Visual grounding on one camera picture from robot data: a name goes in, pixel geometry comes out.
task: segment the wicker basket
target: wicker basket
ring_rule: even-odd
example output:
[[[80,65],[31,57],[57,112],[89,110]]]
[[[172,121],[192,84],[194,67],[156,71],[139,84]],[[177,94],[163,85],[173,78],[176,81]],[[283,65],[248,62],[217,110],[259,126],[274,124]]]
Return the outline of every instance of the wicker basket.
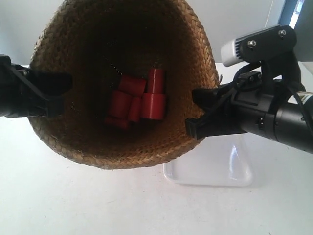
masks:
[[[167,71],[168,112],[130,132],[103,124],[111,91],[122,73],[147,77]],[[193,149],[185,118],[202,112],[191,91],[215,87],[218,75],[203,26],[184,0],[67,0],[36,44],[31,68],[71,73],[65,113],[29,118],[55,152],[104,169],[154,166]]]

